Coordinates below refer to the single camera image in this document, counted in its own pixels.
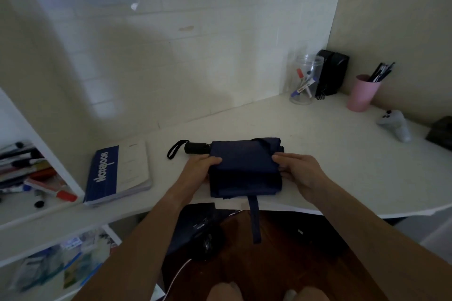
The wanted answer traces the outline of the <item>pink cup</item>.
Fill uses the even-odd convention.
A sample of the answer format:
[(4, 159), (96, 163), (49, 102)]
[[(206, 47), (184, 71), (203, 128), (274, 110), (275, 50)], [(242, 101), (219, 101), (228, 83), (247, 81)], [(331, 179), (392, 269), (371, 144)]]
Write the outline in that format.
[(347, 109), (362, 113), (370, 107), (371, 101), (376, 95), (381, 82), (368, 81), (370, 76), (361, 74), (355, 77), (353, 88), (347, 100)]

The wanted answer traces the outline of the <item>pile of markers and pens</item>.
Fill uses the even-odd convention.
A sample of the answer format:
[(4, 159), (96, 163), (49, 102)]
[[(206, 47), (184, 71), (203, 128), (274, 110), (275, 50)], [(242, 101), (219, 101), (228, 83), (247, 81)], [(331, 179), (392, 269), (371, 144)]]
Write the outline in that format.
[(31, 178), (45, 182), (57, 171), (30, 142), (16, 142), (0, 147), (0, 204), (5, 196), (31, 191), (25, 184)]

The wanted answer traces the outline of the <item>dark box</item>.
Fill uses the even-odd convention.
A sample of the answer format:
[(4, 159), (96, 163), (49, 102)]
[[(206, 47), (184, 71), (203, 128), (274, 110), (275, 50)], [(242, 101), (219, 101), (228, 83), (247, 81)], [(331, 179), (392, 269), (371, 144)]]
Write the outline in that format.
[(452, 151), (452, 116), (445, 116), (432, 124), (427, 141)]

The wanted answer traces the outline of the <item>navy umbrella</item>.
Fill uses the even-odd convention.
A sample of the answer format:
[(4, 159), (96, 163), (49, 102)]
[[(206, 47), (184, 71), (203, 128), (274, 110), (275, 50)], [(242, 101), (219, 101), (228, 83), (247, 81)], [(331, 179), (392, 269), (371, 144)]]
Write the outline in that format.
[(208, 170), (211, 197), (246, 197), (250, 207), (253, 243), (261, 243), (257, 197), (276, 195), (282, 190), (279, 165), (272, 159), (276, 152), (284, 152), (281, 139), (271, 137), (212, 143), (180, 140), (168, 151), (167, 158), (172, 160), (181, 147), (189, 155), (209, 154), (222, 158), (220, 164)]

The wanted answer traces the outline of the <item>person's right forearm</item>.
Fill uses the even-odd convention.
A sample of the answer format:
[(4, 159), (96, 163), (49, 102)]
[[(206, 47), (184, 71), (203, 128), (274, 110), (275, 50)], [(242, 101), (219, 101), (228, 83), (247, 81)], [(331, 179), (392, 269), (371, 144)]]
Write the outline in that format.
[(310, 201), (389, 301), (452, 301), (452, 265), (387, 224), (328, 178)]

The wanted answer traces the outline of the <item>red and white marker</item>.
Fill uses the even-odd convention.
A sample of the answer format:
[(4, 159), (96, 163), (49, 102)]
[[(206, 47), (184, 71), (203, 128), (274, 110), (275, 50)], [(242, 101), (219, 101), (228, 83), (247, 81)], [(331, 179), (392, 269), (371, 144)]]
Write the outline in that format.
[(27, 178), (26, 180), (24, 180), (24, 185), (27, 185), (35, 190), (43, 191), (65, 202), (75, 202), (78, 199), (78, 197), (73, 193), (65, 191), (61, 188), (51, 186), (50, 184), (37, 181), (35, 179)]

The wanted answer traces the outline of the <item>blue and white notebook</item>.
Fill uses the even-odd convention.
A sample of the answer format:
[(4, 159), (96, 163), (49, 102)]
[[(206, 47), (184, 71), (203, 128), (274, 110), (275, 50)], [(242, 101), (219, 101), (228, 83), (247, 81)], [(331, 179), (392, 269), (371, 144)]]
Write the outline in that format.
[(152, 186), (146, 143), (128, 140), (95, 152), (83, 203), (94, 206), (110, 202)]

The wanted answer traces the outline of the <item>person's left forearm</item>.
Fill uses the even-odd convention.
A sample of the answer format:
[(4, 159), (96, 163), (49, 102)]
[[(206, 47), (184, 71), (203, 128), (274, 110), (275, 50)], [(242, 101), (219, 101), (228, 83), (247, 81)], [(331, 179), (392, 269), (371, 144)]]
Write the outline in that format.
[(174, 184), (72, 301), (150, 301), (179, 214), (199, 187)]

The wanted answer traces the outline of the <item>person's knees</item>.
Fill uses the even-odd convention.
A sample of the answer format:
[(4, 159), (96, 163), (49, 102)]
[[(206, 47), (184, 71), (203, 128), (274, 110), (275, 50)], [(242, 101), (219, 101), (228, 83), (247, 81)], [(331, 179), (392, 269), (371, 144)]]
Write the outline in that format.
[[(211, 288), (206, 301), (244, 301), (244, 299), (235, 282), (221, 282)], [(304, 287), (299, 292), (287, 290), (282, 301), (330, 301), (330, 299), (318, 288)]]

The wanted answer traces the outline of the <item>bunch of dark pens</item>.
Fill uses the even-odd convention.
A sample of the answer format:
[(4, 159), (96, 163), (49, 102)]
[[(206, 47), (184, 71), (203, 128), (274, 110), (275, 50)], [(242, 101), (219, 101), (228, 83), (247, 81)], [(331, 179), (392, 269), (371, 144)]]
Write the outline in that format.
[(392, 72), (392, 69), (396, 62), (393, 62), (391, 64), (386, 64), (381, 62), (375, 71), (372, 73), (372, 75), (367, 78), (367, 82), (370, 83), (377, 83), (381, 82), (387, 75), (389, 75)]

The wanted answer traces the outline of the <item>white shelf unit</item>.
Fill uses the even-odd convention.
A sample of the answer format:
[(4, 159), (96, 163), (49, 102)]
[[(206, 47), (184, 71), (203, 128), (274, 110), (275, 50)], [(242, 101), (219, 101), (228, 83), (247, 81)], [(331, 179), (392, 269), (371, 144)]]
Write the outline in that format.
[(117, 244), (112, 220), (89, 215), (82, 204), (92, 156), (105, 144), (102, 133), (59, 87), (9, 88), (0, 82), (0, 108), (49, 161), (78, 196), (50, 211), (13, 221), (0, 229), (0, 268), (89, 230), (102, 228)]

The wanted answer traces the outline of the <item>white game controller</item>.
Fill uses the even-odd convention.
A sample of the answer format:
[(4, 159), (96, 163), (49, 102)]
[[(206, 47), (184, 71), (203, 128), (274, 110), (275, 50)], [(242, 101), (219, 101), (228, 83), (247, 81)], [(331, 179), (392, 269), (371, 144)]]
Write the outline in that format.
[(376, 121), (376, 124), (390, 131), (402, 143), (411, 141), (407, 121), (400, 110), (387, 110)]

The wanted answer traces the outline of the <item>clear plastic jar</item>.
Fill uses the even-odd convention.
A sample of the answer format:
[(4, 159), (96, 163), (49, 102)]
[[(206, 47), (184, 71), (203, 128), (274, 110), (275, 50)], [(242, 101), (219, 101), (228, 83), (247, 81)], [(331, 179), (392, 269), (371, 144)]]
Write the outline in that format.
[(296, 69), (301, 68), (307, 75), (307, 79), (315, 77), (316, 82), (306, 88), (302, 93), (295, 98), (289, 96), (289, 100), (297, 105), (310, 104), (316, 93), (319, 77), (323, 68), (324, 58), (316, 54), (299, 55), (295, 61), (291, 63), (289, 67), (289, 94), (291, 95), (301, 84), (300, 79), (297, 76)]

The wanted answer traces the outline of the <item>person's left hand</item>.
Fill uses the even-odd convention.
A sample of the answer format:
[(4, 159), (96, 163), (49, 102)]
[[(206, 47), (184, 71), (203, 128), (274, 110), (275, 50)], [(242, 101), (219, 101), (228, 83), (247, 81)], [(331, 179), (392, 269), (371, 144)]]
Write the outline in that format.
[(206, 181), (208, 170), (198, 169), (198, 155), (191, 156), (186, 162), (175, 184), (171, 187), (175, 198), (184, 206), (193, 198), (195, 192)]

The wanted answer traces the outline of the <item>pile of packets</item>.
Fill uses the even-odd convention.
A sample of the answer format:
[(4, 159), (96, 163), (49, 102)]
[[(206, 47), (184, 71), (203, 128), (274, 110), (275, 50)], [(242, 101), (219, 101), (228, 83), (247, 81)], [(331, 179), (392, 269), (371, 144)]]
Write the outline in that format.
[(64, 290), (82, 286), (116, 247), (117, 243), (103, 229), (84, 232), (20, 260), (6, 290), (26, 293), (59, 278)]

